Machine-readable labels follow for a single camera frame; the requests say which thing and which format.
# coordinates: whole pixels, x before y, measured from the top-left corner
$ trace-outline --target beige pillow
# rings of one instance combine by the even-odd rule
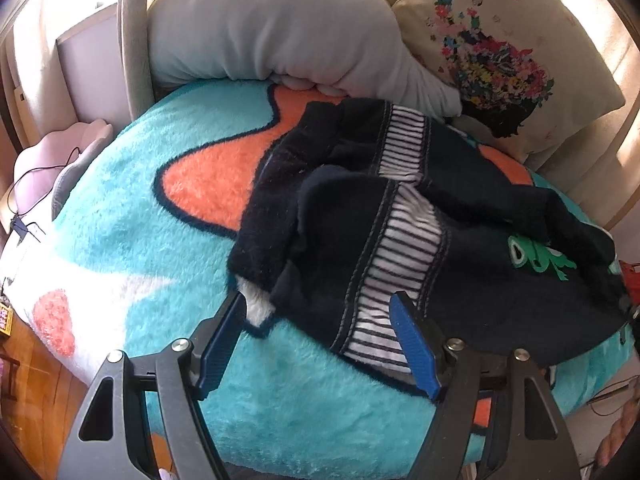
[[[398,0],[414,56],[462,94],[456,126],[523,161],[625,99],[560,0]]]

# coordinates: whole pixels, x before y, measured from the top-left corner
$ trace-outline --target wooden floor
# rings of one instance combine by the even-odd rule
[[[12,336],[0,351],[20,361],[15,385],[17,400],[1,399],[2,419],[42,479],[55,480],[66,436],[87,387],[17,317]],[[155,435],[154,448],[159,466],[171,469],[164,439]]]

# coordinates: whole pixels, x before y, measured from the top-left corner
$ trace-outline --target pink cushion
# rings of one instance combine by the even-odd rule
[[[95,120],[91,124],[72,124],[62,132],[51,132],[45,135],[38,144],[18,155],[14,166],[14,182],[17,182],[14,187],[14,196],[18,213],[27,212],[39,199],[51,191],[64,165],[78,158],[76,148],[79,148],[82,153],[95,139],[109,137],[111,131],[112,126],[102,119]],[[60,166],[60,168],[30,171],[33,168],[51,166]]]

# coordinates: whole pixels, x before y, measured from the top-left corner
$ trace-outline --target white patch on blanket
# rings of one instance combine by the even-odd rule
[[[269,301],[269,293],[240,276],[236,276],[236,278],[238,279],[238,290],[246,300],[246,320],[258,328],[276,311]]]
[[[52,353],[71,373],[89,383],[108,352],[123,348],[129,307],[172,281],[161,276],[94,272],[49,251],[36,250],[26,255],[5,292],[20,317],[26,317],[32,327],[35,303],[50,291],[64,292],[75,351],[70,357]]]

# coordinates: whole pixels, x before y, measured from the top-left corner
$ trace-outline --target floral print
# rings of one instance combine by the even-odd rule
[[[516,135],[520,123],[552,95],[554,80],[531,57],[532,49],[519,50],[482,31],[482,0],[472,0],[473,6],[457,14],[452,3],[436,0],[439,20],[428,25],[444,36],[441,53],[460,89],[463,113],[486,124],[495,137]]]

